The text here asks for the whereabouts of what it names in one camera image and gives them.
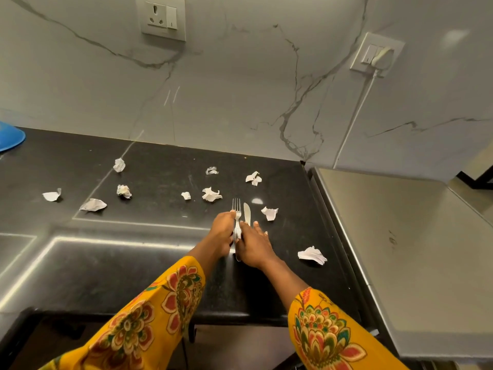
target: person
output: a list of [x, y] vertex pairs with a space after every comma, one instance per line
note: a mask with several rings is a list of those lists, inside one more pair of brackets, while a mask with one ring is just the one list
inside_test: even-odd
[[[208, 235], [109, 320], [83, 347], [41, 370], [164, 370], [219, 258], [229, 254], [234, 211], [220, 213]], [[236, 251], [263, 271], [288, 312], [296, 353], [307, 369], [406, 369], [323, 292], [309, 287], [276, 256], [258, 222], [241, 222]]]

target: knife blade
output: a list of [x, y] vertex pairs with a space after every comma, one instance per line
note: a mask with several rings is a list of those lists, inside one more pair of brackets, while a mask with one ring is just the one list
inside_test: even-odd
[[251, 212], [250, 212], [250, 207], [246, 202], [243, 203], [243, 210], [245, 213], [245, 222], [250, 226], [250, 219], [251, 219]]

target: hand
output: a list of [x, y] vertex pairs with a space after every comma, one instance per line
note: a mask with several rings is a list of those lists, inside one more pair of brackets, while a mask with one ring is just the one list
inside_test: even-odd
[[229, 245], [233, 242], [235, 218], [236, 211], [234, 210], [219, 213], [205, 238], [208, 243], [217, 248], [219, 257], [229, 254]]
[[248, 266], [263, 271], [264, 265], [278, 258], [272, 249], [267, 232], [262, 231], [257, 221], [253, 223], [253, 228], [242, 221], [240, 228], [244, 238], [244, 241], [239, 239], [236, 242], [236, 252], [240, 260]]

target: black countertop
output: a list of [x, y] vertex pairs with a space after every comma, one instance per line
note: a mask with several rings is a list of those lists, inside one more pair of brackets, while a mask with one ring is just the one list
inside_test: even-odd
[[[26, 141], [0, 154], [0, 319], [26, 308], [116, 313], [208, 231], [238, 197], [269, 232], [288, 266], [359, 321], [346, 274], [327, 234], [301, 164], [171, 145], [25, 129]], [[112, 169], [123, 153], [126, 168]], [[206, 175], [217, 166], [218, 175]], [[258, 186], [245, 177], [259, 171]], [[118, 184], [133, 196], [117, 197]], [[202, 189], [220, 190], [209, 203]], [[43, 192], [62, 189], [60, 202]], [[192, 200], [181, 197], [190, 192]], [[80, 212], [89, 197], [108, 204]], [[259, 199], [262, 205], [252, 204]], [[260, 210], [279, 208], [274, 222]], [[297, 252], [320, 249], [318, 266]], [[195, 323], [286, 326], [287, 316], [265, 276], [230, 254], [219, 261]]]

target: white cable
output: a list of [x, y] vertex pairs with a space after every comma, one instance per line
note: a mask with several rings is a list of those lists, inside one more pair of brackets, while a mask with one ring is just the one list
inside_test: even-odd
[[342, 149], [344, 148], [344, 145], [348, 141], [349, 134], [351, 133], [351, 130], [353, 129], [354, 123], [355, 123], [356, 119], [358, 118], [359, 112], [361, 111], [361, 108], [363, 107], [363, 104], [365, 103], [366, 98], [368, 97], [368, 94], [371, 91], [371, 87], [373, 86], [373, 82], [375, 81], [375, 78], [377, 78], [379, 74], [380, 74], [380, 70], [375, 69], [375, 71], [373, 73], [373, 78], [371, 79], [370, 85], [368, 86], [368, 89], [366, 90], [365, 96], [363, 97], [363, 100], [361, 101], [361, 103], [358, 107], [358, 110], [353, 114], [353, 117], [351, 118], [351, 121], [349, 122], [348, 130], [346, 130], [346, 134], [344, 135], [344, 140], [343, 140], [341, 146], [339, 147], [339, 151], [337, 152], [337, 156], [336, 156], [336, 159], [334, 160], [334, 166], [332, 167], [332, 169], [336, 169], [336, 167], [337, 167], [337, 162], [339, 161], [339, 157], [341, 156]]

